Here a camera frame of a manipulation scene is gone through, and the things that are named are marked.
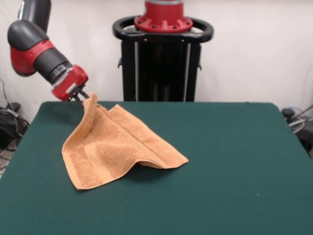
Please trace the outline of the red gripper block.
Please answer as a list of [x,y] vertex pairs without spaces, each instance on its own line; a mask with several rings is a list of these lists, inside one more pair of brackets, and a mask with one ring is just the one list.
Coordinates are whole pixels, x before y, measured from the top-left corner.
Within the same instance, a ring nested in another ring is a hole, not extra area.
[[61,101],[75,101],[83,104],[79,98],[88,99],[89,95],[83,91],[88,76],[78,65],[67,68],[61,77],[53,84],[52,94]]

